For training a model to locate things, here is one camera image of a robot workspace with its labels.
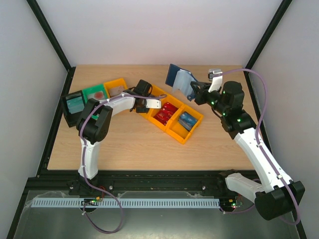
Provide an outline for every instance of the white panel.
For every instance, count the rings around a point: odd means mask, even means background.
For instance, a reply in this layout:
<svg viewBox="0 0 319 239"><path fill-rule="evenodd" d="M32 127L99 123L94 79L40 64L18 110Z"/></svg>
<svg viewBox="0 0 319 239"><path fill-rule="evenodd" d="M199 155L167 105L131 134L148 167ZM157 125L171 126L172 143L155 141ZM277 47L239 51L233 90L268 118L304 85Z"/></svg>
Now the white panel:
<svg viewBox="0 0 319 239"><path fill-rule="evenodd" d="M246 65L281 0L38 0L71 65Z"/></svg>
<svg viewBox="0 0 319 239"><path fill-rule="evenodd" d="M219 199L137 199L119 198L123 208L220 208ZM91 203L87 208L118 208L113 198L105 198L101 202ZM79 208L84 205L83 198L34 198L32 208Z"/></svg>
<svg viewBox="0 0 319 239"><path fill-rule="evenodd" d="M265 122L275 158L306 188L300 209L310 239L319 225L318 12L318 1L293 1L254 67L269 88ZM252 79L262 105L262 85Z"/></svg>
<svg viewBox="0 0 319 239"><path fill-rule="evenodd" d="M35 176L66 71L25 0L0 3L0 238Z"/></svg>

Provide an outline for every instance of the black object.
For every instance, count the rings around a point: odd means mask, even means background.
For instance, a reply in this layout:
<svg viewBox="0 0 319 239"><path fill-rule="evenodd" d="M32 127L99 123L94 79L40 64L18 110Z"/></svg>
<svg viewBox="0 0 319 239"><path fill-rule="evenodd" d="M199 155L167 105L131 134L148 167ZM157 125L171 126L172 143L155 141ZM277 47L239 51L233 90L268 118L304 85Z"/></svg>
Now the black object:
<svg viewBox="0 0 319 239"><path fill-rule="evenodd" d="M290 183L288 186L299 205L304 195L305 187L300 181ZM293 200L285 186L269 193L256 193L255 205L259 214L268 221L295 209Z"/></svg>
<svg viewBox="0 0 319 239"><path fill-rule="evenodd" d="M92 179L88 179L89 183L95 187L99 187L98 176ZM67 185L69 186L69 195L81 195L81 196L100 196L101 192L91 188L86 182L84 177L77 173L75 180L70 180Z"/></svg>
<svg viewBox="0 0 319 239"><path fill-rule="evenodd" d="M208 92L210 83L191 82L198 105L209 104L214 111L221 114L221 124L232 139L248 128L256 128L253 119L243 110L244 92L238 82L224 83L220 91Z"/></svg>
<svg viewBox="0 0 319 239"><path fill-rule="evenodd" d="M66 58L58 40L56 39L49 23L47 22L47 20L45 19L45 16L41 10L41 8L39 7L39 4L37 3L36 0L26 0L30 6L30 8L32 9L35 17L38 19L40 25L42 26L43 31L45 32L46 36L48 37L49 41L51 42L56 54L58 55L58 57L60 58L63 66L65 67L65 69L69 72L71 70L71 65L68 61L68 59Z"/></svg>
<svg viewBox="0 0 319 239"><path fill-rule="evenodd" d="M72 67L72 69L68 72L66 79L65 79L65 82L64 82L64 86L63 86L61 95L66 95L69 92L75 69L76 69L75 67ZM49 132L48 138L47 138L46 143L45 143L45 147L44 147L43 154L42 154L42 157L40 160L40 164L39 164L38 170L36 172L37 176L40 176L40 173L48 171L47 166L48 166L48 163L50 160L54 141L55 141L58 129L59 129L61 117L62 117L62 103L61 103L61 101L59 101L58 106L57 106L56 111L55 111L55 114L54 114L54 118L52 121L50 132Z"/></svg>
<svg viewBox="0 0 319 239"><path fill-rule="evenodd" d="M71 100L73 98L77 98L77 97L81 97L82 103L83 103L83 105L85 105L82 91L76 91L76 92L61 96L61 98L60 98L63 115L64 115L64 118L65 118L69 127L73 127L76 125L78 119L80 118L81 112L82 112L82 111L80 111L80 112L76 112L74 114L71 114L69 111L67 101Z"/></svg>
<svg viewBox="0 0 319 239"><path fill-rule="evenodd" d="M93 109L99 104L100 102L93 98L89 99L86 103L84 110L82 111L81 116L76 124L76 129L79 131L79 135L84 121L93 111ZM109 131L112 112L113 108L110 106L102 105L101 107L99 107L98 110L94 113L94 115L99 114L99 117L97 119L90 118L88 120L85 128L83 129L82 136L85 139L89 140L91 144L102 141Z"/></svg>
<svg viewBox="0 0 319 239"><path fill-rule="evenodd" d="M128 90L124 90L123 92L129 93L135 96L150 96L150 90L153 87L150 83L145 80L140 80L135 87L129 88ZM149 108L146 108L146 100L145 99L135 99L134 106L130 109L130 111L136 110L136 113L148 113L150 111Z"/></svg>
<svg viewBox="0 0 319 239"><path fill-rule="evenodd" d="M228 191L228 188L226 185L226 178L233 173L238 173L238 171L235 169L230 169L230 170L220 172L218 174L217 187L223 194L226 194Z"/></svg>

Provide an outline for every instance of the wooden table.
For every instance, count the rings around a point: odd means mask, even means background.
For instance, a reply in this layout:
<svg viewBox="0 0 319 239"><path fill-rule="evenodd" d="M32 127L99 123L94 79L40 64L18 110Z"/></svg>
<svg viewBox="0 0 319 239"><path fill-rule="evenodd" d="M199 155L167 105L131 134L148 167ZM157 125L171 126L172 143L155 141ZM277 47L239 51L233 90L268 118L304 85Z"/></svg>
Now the wooden table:
<svg viewBox="0 0 319 239"><path fill-rule="evenodd" d="M180 66L193 73L199 81L208 82L210 68L222 71L241 66ZM165 85L167 65L79 65L76 67L70 92L123 77L128 87L139 79L155 84L171 93ZM244 109L257 122L243 72L223 77L237 81L245 92ZM109 133L101 144L98 167L100 170L225 170L253 169L241 148L221 126L208 105L189 102L181 92L176 98L204 115L202 124L185 145L161 131L140 115L125 111L112 117ZM81 143L75 127L69 128L62 117L48 170L77 170L80 165Z"/></svg>

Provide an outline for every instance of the yellow tray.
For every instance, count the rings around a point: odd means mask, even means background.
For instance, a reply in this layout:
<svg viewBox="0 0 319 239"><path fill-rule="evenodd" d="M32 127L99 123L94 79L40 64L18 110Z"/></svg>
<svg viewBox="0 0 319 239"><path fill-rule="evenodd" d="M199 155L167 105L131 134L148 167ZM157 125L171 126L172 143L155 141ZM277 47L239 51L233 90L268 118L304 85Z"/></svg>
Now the yellow tray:
<svg viewBox="0 0 319 239"><path fill-rule="evenodd" d="M126 85L126 82L123 78L118 78L113 81L107 81L103 83L103 86L105 88L106 94L108 95L108 98L110 97L109 89L117 87L117 86L124 86L124 90L127 90L128 87Z"/></svg>
<svg viewBox="0 0 319 239"><path fill-rule="evenodd" d="M195 128L200 125L204 116L200 114L199 112L197 112L196 110L194 110L193 108L179 101L172 95L163 91L161 88L157 87L156 85L152 85L152 86L153 86L152 95L154 96L160 96L162 94L167 95L166 98L161 99L161 105L164 105L166 102L170 102L172 105L176 106L178 110L168 120L166 125L162 124L161 122L159 122L157 119L154 118L154 116L157 114L158 111L160 111L160 109L150 109L150 111L147 114L141 113L140 115L146 118L148 121L155 124L157 127L159 127L161 130L163 130L164 132L166 132L173 138L175 138L178 142L185 144L186 141L189 139L189 137L193 134ZM178 122L179 116L185 111L197 119L197 123L194 125L194 127L190 131L187 131Z"/></svg>

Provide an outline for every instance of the black metal frame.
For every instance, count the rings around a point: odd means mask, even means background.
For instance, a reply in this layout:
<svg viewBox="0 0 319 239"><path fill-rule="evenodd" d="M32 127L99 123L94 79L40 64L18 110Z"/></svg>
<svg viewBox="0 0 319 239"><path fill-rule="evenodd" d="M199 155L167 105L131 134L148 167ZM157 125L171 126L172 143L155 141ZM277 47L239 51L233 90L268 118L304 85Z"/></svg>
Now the black metal frame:
<svg viewBox="0 0 319 239"><path fill-rule="evenodd" d="M75 67L71 67L68 62L60 44L58 43L51 27L49 26L43 12L41 11L36 0L26 0L38 19L41 27L59 56L68 74L65 80L65 84L62 90L62 95L69 92L72 79L75 72ZM251 56L246 68L251 69L258 59L260 53L274 32L276 26L280 22L284 13L292 0L283 0L278 10L276 11L273 19L271 20L267 30L257 45L253 55ZM253 91L253 87L248 74L245 74L246 82L249 88L250 96L254 105L254 109L257 117L260 117L260 111L256 101L256 97ZM17 211L15 213L13 222L11 224L10 231L7 238L13 238L14 233L23 210L27 194L30 190L68 190L67 182L74 180L76 171L75 170L47 170L47 165L50 160L50 155L53 149L54 141L57 135L59 124L62 118L62 107L59 103L53 118L52 126L47 138L45 149L40 161L40 165L37 171L37 176L29 178L25 189L23 191L21 200L19 202ZM269 141L266 135L265 128L262 124L261 133L264 138L264 142L270 148ZM174 190L174 191L188 191L198 192L201 191L204 195L212 196L216 194L214 190L217 175L220 171L99 171L99 178L106 184L113 186L114 191L161 191L161 190ZM240 171L245 177L250 179L256 178L257 174L254 170ZM305 239L306 234L303 229L302 223L297 225L300 238Z"/></svg>

